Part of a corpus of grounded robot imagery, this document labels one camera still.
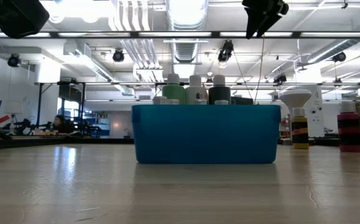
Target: cable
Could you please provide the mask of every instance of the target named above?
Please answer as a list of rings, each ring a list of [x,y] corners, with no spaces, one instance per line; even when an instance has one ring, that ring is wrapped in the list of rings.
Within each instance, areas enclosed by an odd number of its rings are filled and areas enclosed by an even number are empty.
[[[257,83],[256,97],[254,98],[254,104],[256,103],[257,94],[258,94],[258,92],[259,92],[259,87],[260,87],[261,73],[262,73],[262,59],[263,59],[263,57],[264,57],[264,44],[265,44],[265,34],[262,36],[261,63],[260,63],[260,78],[259,78],[259,82]]]
[[[10,81],[8,83],[8,100],[10,100],[11,77],[12,77],[12,68],[10,68]]]
[[[251,93],[250,93],[249,87],[247,87],[247,81],[246,81],[246,79],[244,79],[244,75],[243,75],[241,66],[239,65],[238,57],[236,56],[235,50],[233,50],[233,52],[234,52],[234,56],[235,56],[236,63],[237,63],[237,65],[238,65],[239,72],[241,73],[243,82],[244,82],[244,84],[246,85],[247,92],[249,92],[250,99],[253,99],[253,96],[252,96]]]

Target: white bottle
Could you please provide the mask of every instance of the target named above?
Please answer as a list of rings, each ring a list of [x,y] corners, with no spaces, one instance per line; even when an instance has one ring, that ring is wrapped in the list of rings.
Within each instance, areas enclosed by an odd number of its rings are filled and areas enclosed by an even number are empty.
[[[185,90],[185,104],[195,105],[195,100],[207,100],[207,90],[202,87],[202,79],[199,75],[190,76],[190,86]]]

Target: desk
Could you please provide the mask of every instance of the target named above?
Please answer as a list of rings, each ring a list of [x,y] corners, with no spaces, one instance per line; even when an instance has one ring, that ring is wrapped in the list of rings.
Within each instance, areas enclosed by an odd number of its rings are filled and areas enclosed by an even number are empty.
[[[2,149],[0,223],[35,222],[360,223],[360,154],[278,146],[274,164],[147,165],[130,144]]]

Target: ceiling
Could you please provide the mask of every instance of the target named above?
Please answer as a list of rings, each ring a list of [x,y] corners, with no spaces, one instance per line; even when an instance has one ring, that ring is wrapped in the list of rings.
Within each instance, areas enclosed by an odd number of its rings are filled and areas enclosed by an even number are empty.
[[[208,8],[208,16],[206,20],[205,30],[246,30],[247,14],[243,7],[240,6],[241,1],[237,0],[210,0]],[[288,0],[285,1],[291,8],[278,23],[270,30],[282,31],[356,31],[360,30],[360,7],[348,7],[347,9],[309,9],[306,7],[316,7],[320,3],[323,7],[341,6],[343,0]],[[348,1],[350,6],[360,6],[360,1]],[[167,30],[166,12],[164,8],[164,0],[150,0],[149,8],[149,24],[152,30]],[[95,1],[98,7],[104,8],[104,4],[110,4],[110,1]],[[129,20],[132,20],[132,13],[129,13]],[[85,30],[111,30],[108,26],[108,18],[102,17],[97,22],[89,24],[84,22],[82,18],[69,17],[65,18],[59,24],[48,22],[42,31],[85,31]],[[74,63],[63,54],[63,44],[66,40],[40,39],[40,40],[9,40],[0,39],[0,46],[5,47],[40,47],[66,65],[62,70],[63,77],[75,77],[79,80],[87,82],[95,82],[96,75],[86,66]],[[320,50],[324,46],[335,40],[328,39],[300,39],[299,43],[295,39],[235,39],[233,40],[235,54],[231,57],[226,68],[219,68],[217,63],[217,52],[222,47],[224,39],[208,39],[207,44],[200,44],[195,73],[203,77],[207,77],[208,72],[222,74],[228,77],[228,82],[241,81],[241,74],[250,82],[258,82],[261,75],[262,81],[270,80],[276,75],[271,73],[275,68],[282,65],[286,60],[295,60],[297,55],[308,55]],[[121,63],[114,63],[112,60],[113,52],[116,48],[121,48],[121,44],[117,39],[78,39],[78,44],[88,44],[93,50],[93,59],[102,64],[110,71],[115,79],[124,82],[134,82],[133,62],[125,54],[125,60]],[[163,43],[162,39],[154,39],[154,47],[157,52],[159,63],[164,70],[164,77],[173,72],[173,62],[170,45]],[[334,69],[333,62],[322,62],[319,64],[323,81],[332,82],[335,76],[348,74],[360,70],[360,44],[355,45],[344,51],[347,60],[343,64],[337,65]],[[289,63],[285,72],[288,80],[293,79],[294,68]],[[360,75],[347,80],[347,82],[360,82]]]

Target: white pipe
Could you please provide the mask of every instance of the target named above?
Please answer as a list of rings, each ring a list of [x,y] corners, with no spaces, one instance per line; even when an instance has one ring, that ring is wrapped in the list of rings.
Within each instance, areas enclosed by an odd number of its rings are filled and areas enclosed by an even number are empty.
[[[141,30],[140,23],[138,21],[138,1],[131,0],[132,4],[132,25],[134,26],[135,30]]]
[[[132,51],[129,44],[126,42],[126,40],[121,40],[120,43],[122,44],[123,48],[126,49],[128,54],[130,55],[130,58],[135,63],[135,65],[137,65],[138,68],[142,68],[142,63],[140,63],[140,61],[138,61],[136,55],[134,54],[134,52]]]
[[[120,6],[116,8],[116,15],[114,15],[114,24],[116,28],[118,28],[118,31],[124,31],[122,23],[120,21]]]
[[[138,44],[137,40],[132,40],[132,48],[134,49],[134,51],[136,51],[139,60],[144,65],[144,68],[148,68],[149,67],[148,62],[145,59],[144,53],[142,53],[142,50],[141,50],[140,45]]]
[[[126,30],[131,30],[131,26],[129,23],[129,3],[127,0],[123,0],[123,16],[122,16],[122,23]]]
[[[150,30],[148,21],[148,0],[142,0],[142,26],[144,30]]]
[[[141,44],[142,44],[143,48],[145,49],[145,52],[146,52],[146,54],[147,54],[147,58],[148,58],[148,60],[149,60],[150,66],[154,68],[154,67],[155,67],[155,64],[154,64],[153,58],[152,58],[152,56],[151,56],[151,54],[150,54],[150,52],[149,52],[147,40],[141,40]]]
[[[159,61],[157,60],[157,56],[156,56],[156,52],[155,52],[155,47],[154,47],[154,42],[152,39],[147,40],[147,42],[149,43],[149,47],[150,47],[150,54],[152,56],[152,60],[155,64],[155,68],[159,68]]]

